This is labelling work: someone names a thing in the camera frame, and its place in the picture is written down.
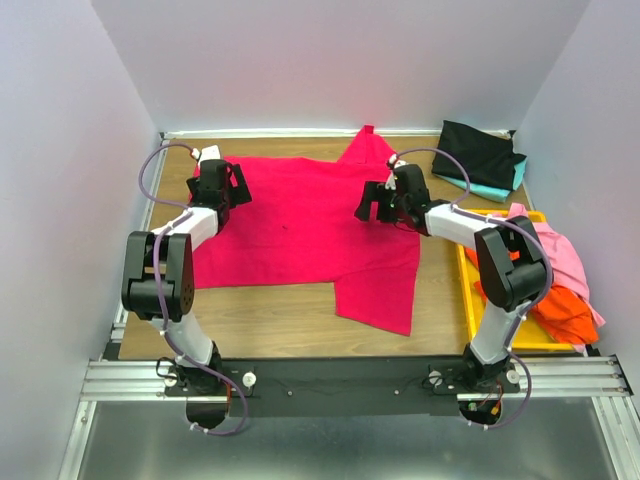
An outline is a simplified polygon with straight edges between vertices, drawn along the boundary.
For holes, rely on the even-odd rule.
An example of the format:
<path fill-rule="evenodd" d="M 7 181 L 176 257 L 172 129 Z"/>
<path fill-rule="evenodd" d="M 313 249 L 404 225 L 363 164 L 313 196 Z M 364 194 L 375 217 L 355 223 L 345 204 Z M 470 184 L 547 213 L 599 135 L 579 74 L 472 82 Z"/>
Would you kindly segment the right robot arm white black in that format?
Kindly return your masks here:
<path fill-rule="evenodd" d="M 375 217 L 401 223 L 475 252 L 486 296 L 480 326 L 461 356 L 429 367 L 439 395 L 480 392 L 505 379 L 511 348 L 528 311 L 550 290 L 553 272 L 531 220 L 465 210 L 431 198 L 422 170 L 398 161 L 384 182 L 367 181 L 355 211 L 360 221 Z"/>

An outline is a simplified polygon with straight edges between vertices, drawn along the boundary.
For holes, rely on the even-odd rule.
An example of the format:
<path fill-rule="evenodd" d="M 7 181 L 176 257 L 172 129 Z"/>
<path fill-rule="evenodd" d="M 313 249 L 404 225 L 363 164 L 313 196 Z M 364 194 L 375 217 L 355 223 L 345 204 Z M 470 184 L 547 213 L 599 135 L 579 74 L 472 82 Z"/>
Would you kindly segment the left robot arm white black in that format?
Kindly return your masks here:
<path fill-rule="evenodd" d="M 238 390 L 224 375 L 216 343 L 193 312 L 194 253 L 222 231 L 232 209 L 252 197 L 241 166 L 220 158 L 200 160 L 198 174 L 187 180 L 187 187 L 188 203 L 145 194 L 180 213 L 154 230 L 129 234 L 121 302 L 125 310 L 154 325 L 175 363 L 189 368 L 187 382 L 197 393 L 212 394 L 220 383 Z"/>

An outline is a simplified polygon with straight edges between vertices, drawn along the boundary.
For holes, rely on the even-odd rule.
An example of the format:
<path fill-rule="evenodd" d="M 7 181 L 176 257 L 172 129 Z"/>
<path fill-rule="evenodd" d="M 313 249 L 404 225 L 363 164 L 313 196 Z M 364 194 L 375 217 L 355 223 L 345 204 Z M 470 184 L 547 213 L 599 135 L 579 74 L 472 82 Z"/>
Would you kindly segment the magenta t shirt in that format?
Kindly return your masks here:
<path fill-rule="evenodd" d="M 231 158 L 252 200 L 195 250 L 196 287 L 329 282 L 337 315 L 409 335 L 420 239 L 354 215 L 365 183 L 387 179 L 392 153 L 366 125 L 335 162 Z"/>

